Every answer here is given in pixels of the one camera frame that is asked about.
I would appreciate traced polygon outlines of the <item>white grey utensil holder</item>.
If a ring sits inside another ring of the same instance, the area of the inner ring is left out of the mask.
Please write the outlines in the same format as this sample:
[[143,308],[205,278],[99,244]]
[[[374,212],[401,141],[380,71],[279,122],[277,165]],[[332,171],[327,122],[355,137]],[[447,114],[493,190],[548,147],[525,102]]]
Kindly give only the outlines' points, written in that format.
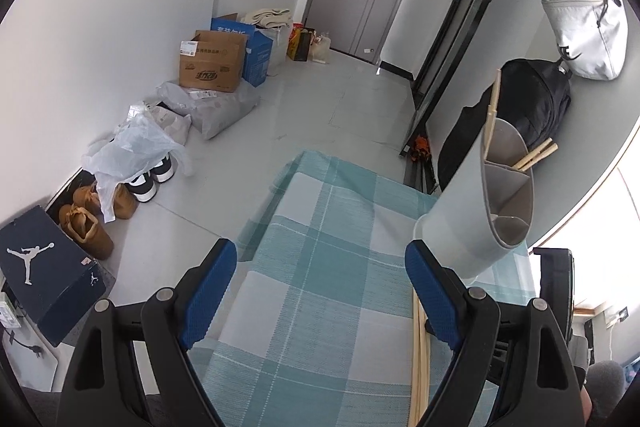
[[528,153],[512,124],[480,134],[431,210],[416,220],[421,239],[462,280],[477,277],[525,242],[533,221],[533,171],[513,168]]

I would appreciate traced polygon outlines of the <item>wooden chopstick bundle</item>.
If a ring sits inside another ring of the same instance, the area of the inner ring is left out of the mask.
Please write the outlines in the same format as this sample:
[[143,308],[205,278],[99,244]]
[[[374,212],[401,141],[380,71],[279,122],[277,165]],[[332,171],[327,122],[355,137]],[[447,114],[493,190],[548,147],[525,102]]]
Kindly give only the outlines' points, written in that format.
[[426,331],[426,314],[418,295],[412,293],[412,367],[408,426],[416,427],[428,406],[431,369],[431,340]]

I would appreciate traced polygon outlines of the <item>chopstick in holder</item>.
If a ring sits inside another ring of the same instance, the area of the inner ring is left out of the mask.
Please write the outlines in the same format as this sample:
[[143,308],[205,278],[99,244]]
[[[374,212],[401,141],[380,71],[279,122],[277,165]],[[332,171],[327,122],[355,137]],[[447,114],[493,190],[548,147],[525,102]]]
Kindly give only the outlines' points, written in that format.
[[559,150],[559,145],[556,144],[551,138],[544,140],[540,145],[531,150],[526,156],[517,161],[512,169],[525,172],[530,168],[533,168],[539,161],[552,155],[556,150]]
[[498,104],[501,90],[501,70],[497,70],[496,78],[491,87],[491,95],[487,109],[487,116],[484,126],[484,159],[487,159],[492,136],[495,131],[495,123],[498,115]]

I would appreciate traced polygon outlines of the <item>navy jordan shoe box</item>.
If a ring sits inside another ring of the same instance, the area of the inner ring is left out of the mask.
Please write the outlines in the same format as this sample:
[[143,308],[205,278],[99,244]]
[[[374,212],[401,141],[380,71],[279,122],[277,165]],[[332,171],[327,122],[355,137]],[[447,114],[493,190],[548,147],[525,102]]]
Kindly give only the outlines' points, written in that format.
[[1,229],[1,271],[41,335],[56,347],[106,291],[101,267],[39,206]]

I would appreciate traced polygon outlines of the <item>black backpack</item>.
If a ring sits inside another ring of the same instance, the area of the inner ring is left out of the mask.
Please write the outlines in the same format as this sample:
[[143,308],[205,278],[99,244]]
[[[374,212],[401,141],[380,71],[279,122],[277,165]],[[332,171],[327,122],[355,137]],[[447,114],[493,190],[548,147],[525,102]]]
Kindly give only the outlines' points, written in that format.
[[[558,131],[570,107],[573,73],[562,62],[514,58],[501,67],[497,117],[512,124],[531,150]],[[491,90],[480,101],[462,108],[437,163],[437,180],[446,188],[483,128]]]

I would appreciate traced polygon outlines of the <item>brown boots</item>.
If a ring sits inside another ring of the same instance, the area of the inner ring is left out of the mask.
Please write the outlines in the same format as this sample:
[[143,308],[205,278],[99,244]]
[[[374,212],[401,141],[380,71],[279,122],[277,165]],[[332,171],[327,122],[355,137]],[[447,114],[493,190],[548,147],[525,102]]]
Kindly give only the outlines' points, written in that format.
[[[134,195],[124,184],[118,184],[113,199],[115,217],[129,220],[137,208],[138,201]],[[96,182],[93,182],[78,187],[73,194],[73,202],[58,210],[58,220],[62,231],[87,254],[98,260],[106,260],[113,254],[114,243],[101,225],[100,213],[101,201]]]

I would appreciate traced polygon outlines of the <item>teal plaid tablecloth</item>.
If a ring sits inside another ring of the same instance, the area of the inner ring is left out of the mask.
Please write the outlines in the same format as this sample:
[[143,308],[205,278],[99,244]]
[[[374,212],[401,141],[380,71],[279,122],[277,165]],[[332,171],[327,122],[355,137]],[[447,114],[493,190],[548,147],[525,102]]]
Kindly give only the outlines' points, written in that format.
[[242,283],[192,352],[228,426],[405,426],[412,286],[404,254],[434,198],[306,150],[236,245]]

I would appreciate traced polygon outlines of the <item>black white sneakers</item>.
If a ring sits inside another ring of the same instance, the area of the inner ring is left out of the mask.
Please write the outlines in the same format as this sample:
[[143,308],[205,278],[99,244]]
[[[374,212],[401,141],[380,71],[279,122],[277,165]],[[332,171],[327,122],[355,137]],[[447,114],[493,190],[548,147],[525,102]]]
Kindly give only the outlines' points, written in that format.
[[136,179],[125,184],[126,189],[138,202],[149,202],[157,194],[160,184],[175,176],[175,167],[169,155],[165,156],[150,171],[141,173]]

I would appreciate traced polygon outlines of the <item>white plastic bag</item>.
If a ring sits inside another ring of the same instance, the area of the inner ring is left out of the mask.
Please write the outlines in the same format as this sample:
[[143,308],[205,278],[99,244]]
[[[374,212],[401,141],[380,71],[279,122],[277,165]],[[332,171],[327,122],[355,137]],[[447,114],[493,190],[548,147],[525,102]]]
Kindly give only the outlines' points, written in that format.
[[116,219],[114,197],[119,184],[150,172],[166,156],[183,176],[192,176],[192,160],[184,147],[190,128],[190,116],[138,104],[129,107],[127,119],[116,128],[111,139],[89,147],[88,153],[81,157],[81,167],[96,180],[106,222]]

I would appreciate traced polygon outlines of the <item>white sling bag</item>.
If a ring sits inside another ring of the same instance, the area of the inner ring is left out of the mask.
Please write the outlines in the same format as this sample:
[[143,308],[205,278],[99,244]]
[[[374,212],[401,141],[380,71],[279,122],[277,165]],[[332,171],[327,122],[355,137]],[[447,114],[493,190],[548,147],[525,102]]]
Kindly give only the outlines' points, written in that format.
[[612,81],[622,72],[628,20],[623,0],[540,0],[563,62],[573,74]]

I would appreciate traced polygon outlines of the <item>grey plastic mailer bag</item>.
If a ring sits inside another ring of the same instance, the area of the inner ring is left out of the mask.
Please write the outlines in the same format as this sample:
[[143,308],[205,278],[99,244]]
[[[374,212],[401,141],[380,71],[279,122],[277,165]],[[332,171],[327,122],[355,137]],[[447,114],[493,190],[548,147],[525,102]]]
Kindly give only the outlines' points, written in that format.
[[190,116],[204,140],[215,138],[248,115],[259,103],[259,90],[242,79],[234,92],[183,88],[164,82],[156,88],[160,101],[180,116]]

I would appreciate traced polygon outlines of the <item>clear bag by door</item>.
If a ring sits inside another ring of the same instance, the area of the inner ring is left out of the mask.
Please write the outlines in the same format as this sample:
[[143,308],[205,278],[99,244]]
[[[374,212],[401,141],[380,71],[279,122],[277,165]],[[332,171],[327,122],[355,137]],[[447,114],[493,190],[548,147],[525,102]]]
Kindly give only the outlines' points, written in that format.
[[330,61],[330,54],[331,39],[329,35],[326,32],[318,34],[318,32],[315,31],[309,47],[309,60],[319,64],[328,64]]

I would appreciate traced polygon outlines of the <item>black yellow paper bag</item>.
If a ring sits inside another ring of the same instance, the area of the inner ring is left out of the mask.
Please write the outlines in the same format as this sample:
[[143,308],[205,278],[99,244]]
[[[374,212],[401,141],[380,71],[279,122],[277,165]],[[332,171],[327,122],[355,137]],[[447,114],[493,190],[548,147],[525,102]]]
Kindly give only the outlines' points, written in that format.
[[294,62],[306,62],[315,35],[316,31],[314,28],[308,28],[301,23],[295,23],[288,37],[286,56]]

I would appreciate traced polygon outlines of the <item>brown cardboard box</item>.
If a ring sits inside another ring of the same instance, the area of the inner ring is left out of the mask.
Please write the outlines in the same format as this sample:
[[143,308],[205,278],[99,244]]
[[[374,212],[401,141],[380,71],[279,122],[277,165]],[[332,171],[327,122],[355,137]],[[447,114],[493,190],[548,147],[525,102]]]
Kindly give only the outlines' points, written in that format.
[[238,89],[247,35],[200,30],[180,43],[179,86],[232,93]]

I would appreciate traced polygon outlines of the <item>blue cardboard box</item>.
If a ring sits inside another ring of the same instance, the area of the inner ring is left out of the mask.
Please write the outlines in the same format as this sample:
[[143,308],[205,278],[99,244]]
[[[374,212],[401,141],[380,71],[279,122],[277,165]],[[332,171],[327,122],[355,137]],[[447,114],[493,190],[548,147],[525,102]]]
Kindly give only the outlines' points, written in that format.
[[273,41],[255,25],[237,22],[229,17],[214,17],[210,29],[247,36],[242,78],[257,88],[267,79]]

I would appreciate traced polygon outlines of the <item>beige cloth pile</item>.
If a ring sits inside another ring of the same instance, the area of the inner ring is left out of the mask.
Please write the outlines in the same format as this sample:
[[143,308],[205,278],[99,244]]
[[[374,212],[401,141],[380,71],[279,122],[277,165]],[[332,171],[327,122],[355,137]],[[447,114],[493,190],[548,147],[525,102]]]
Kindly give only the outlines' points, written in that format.
[[245,14],[241,22],[260,28],[280,28],[292,23],[292,14],[289,9],[259,9]]

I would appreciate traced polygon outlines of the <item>black door frame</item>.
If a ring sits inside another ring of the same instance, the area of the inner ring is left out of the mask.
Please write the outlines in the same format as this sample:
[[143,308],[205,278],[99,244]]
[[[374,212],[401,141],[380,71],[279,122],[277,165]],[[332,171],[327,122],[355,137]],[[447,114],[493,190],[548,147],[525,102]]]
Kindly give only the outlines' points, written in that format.
[[492,0],[451,0],[448,11],[412,87],[416,106],[401,155],[409,153],[448,87]]

